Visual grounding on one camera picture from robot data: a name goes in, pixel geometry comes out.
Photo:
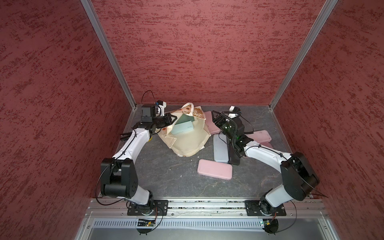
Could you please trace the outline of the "pink pencil case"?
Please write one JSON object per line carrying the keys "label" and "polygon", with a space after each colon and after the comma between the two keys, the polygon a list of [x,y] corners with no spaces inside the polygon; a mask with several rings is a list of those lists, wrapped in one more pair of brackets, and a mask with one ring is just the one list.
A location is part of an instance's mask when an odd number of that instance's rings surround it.
{"label": "pink pencil case", "polygon": [[260,145],[262,145],[263,147],[266,147],[266,148],[270,148],[270,149],[273,148],[273,146],[270,143],[260,143]]}
{"label": "pink pencil case", "polygon": [[233,167],[225,163],[200,159],[198,174],[222,180],[231,180],[233,177]]}
{"label": "pink pencil case", "polygon": [[208,130],[211,135],[219,134],[220,129],[214,124],[213,116],[211,111],[204,112],[206,116],[205,125],[208,127]]}
{"label": "pink pencil case", "polygon": [[251,134],[246,134],[246,136],[250,139],[253,139],[254,141],[258,143],[270,143],[272,140],[272,137],[270,136],[269,132],[266,130],[261,131],[255,131]]}

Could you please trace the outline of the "printed canvas tote bag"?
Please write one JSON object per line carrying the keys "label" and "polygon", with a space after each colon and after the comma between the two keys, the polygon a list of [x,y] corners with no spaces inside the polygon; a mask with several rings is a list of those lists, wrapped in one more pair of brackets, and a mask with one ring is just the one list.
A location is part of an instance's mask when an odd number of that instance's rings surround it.
{"label": "printed canvas tote bag", "polygon": [[193,121],[194,129],[190,132],[173,135],[171,131],[177,122],[176,120],[173,125],[160,129],[160,138],[180,157],[195,155],[204,148],[211,136],[208,127],[205,125],[206,116],[202,108],[192,103],[186,103],[180,109],[171,112],[171,114],[177,116],[177,120],[183,114],[195,117]]}

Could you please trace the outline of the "white pencil case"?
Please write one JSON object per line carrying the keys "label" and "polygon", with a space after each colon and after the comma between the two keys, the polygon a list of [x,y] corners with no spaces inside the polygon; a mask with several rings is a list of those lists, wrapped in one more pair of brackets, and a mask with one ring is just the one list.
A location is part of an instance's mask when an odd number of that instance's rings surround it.
{"label": "white pencil case", "polygon": [[223,133],[213,136],[214,161],[227,164],[229,162],[229,150],[227,137]]}

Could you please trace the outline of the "black pencil case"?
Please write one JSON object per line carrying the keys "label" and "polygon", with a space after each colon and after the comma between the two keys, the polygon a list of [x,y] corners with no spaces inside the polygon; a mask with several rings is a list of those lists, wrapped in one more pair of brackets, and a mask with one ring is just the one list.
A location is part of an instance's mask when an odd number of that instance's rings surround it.
{"label": "black pencil case", "polygon": [[228,145],[228,151],[229,151],[229,161],[228,161],[228,163],[230,165],[239,166],[241,160],[240,160],[239,156],[236,154],[236,151],[235,151],[232,143],[230,143]]}

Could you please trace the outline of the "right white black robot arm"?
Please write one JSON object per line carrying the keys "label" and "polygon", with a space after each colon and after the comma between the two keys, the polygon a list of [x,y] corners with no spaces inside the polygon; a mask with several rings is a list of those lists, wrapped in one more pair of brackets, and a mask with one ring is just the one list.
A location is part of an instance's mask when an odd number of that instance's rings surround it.
{"label": "right white black robot arm", "polygon": [[212,118],[215,126],[226,136],[229,151],[233,155],[239,159],[256,159],[281,174],[282,184],[260,198],[255,208],[258,214],[272,216],[284,203],[291,200],[303,201],[320,183],[304,154],[279,152],[248,137],[239,108],[235,107],[232,111],[212,111]]}

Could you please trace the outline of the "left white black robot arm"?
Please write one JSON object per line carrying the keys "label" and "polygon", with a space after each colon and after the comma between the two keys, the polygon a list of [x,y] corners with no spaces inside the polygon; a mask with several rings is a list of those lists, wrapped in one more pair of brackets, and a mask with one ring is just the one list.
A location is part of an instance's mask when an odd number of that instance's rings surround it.
{"label": "left white black robot arm", "polygon": [[141,121],[133,126],[126,143],[112,158],[102,161],[97,183],[100,190],[96,191],[96,196],[125,199],[136,205],[141,214],[152,214],[154,197],[152,192],[139,186],[135,161],[153,135],[176,122],[178,117],[166,113],[166,107],[163,101],[141,107]]}

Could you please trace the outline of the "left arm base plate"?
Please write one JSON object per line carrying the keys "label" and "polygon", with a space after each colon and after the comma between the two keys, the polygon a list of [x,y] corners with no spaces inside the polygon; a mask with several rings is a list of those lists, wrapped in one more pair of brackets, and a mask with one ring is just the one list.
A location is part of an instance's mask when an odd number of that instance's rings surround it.
{"label": "left arm base plate", "polygon": [[127,210],[128,216],[166,216],[168,211],[168,200],[153,200],[147,205],[130,203]]}

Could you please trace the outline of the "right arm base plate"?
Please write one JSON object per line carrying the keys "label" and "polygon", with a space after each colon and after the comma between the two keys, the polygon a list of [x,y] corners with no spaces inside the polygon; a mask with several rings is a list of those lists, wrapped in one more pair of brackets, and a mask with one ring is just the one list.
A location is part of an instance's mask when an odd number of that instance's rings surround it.
{"label": "right arm base plate", "polygon": [[287,215],[283,204],[272,207],[267,201],[246,200],[245,209],[249,217],[284,217]]}

